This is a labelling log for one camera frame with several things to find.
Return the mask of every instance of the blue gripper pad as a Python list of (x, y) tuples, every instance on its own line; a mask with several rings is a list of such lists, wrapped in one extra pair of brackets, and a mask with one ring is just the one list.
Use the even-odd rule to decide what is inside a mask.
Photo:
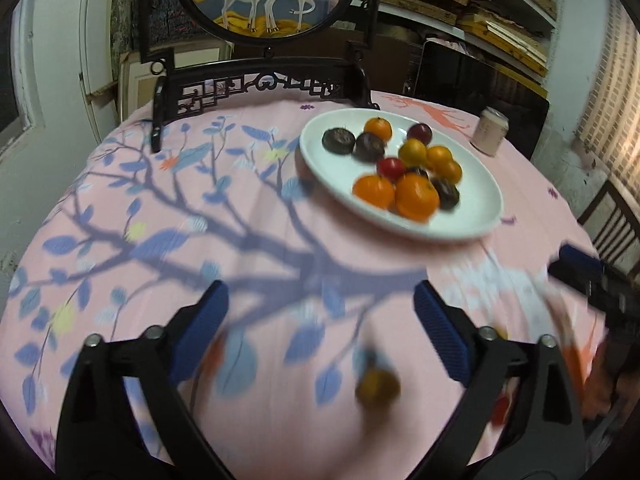
[(468, 386), (473, 375), (474, 359), (465, 342), (466, 338), (460, 334), (451, 317), (454, 314), (460, 320), (462, 314), (474, 330), (464, 311), (444, 303), (429, 282), (422, 282), (415, 287), (414, 309), (449, 377)]
[(558, 258), (562, 263), (587, 273), (591, 278), (597, 278), (604, 272), (604, 265), (599, 259), (589, 256), (569, 244), (563, 244), (560, 247)]
[(210, 286), (198, 302), (198, 313), (174, 343), (169, 382), (177, 385), (193, 377), (204, 352), (229, 310), (229, 289), (222, 282)]

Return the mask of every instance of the white can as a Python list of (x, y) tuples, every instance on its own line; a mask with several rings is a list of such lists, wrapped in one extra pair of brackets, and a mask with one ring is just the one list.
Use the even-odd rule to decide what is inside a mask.
[(495, 156), (508, 131), (508, 118), (498, 110), (487, 107), (480, 116), (471, 145), (485, 155)]

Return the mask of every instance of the plate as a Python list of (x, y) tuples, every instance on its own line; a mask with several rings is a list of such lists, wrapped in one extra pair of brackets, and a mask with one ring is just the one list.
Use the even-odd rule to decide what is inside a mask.
[(386, 146), (385, 155), (397, 156), (407, 130), (417, 121), (381, 110), (347, 108), (326, 112), (311, 119), (300, 135), (300, 152), (306, 164), (348, 209), (389, 231), (429, 240), (478, 238), (491, 232), (500, 223), (502, 193), (494, 176), (468, 149), (435, 129), (432, 129), (430, 146), (446, 146), (462, 166), (463, 177), (458, 184), (460, 204), (453, 211), (439, 210), (422, 224), (383, 211), (354, 196), (351, 193), (353, 183), (364, 174), (376, 173), (376, 165), (359, 162), (351, 155), (328, 152), (322, 146), (322, 135), (330, 128), (341, 127), (357, 137), (372, 117), (382, 117), (391, 124), (393, 136)]

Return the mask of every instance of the table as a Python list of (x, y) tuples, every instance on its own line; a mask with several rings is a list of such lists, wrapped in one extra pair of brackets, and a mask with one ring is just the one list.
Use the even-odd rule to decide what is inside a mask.
[[(478, 120), (391, 94), (374, 101), (463, 145)], [(556, 190), (505, 142), (495, 158), (478, 154), (504, 195), (492, 234), (465, 244), (388, 234), (335, 202), (296, 150), (311, 117), (345, 106), (251, 92), (169, 124), (156, 155), (147, 106), (91, 154), (26, 251), (0, 323), (0, 398), (45, 462), (83, 339), (164, 325), (217, 278), (231, 307), (193, 413), (239, 480), (407, 476), (462, 393), (413, 313), (427, 276), (479, 326), (517, 340), (554, 334), (581, 384), (602, 324), (546, 280), (563, 241), (591, 247)], [(371, 352), (401, 381), (387, 417), (354, 399)], [(139, 384), (126, 384), (148, 448), (168, 460)], [(180, 386), (186, 399), (192, 389)]]

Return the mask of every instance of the checkered curtain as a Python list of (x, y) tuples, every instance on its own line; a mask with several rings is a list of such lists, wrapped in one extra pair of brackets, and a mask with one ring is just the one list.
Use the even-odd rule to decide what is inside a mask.
[(619, 0), (577, 135), (640, 200), (640, 34)]

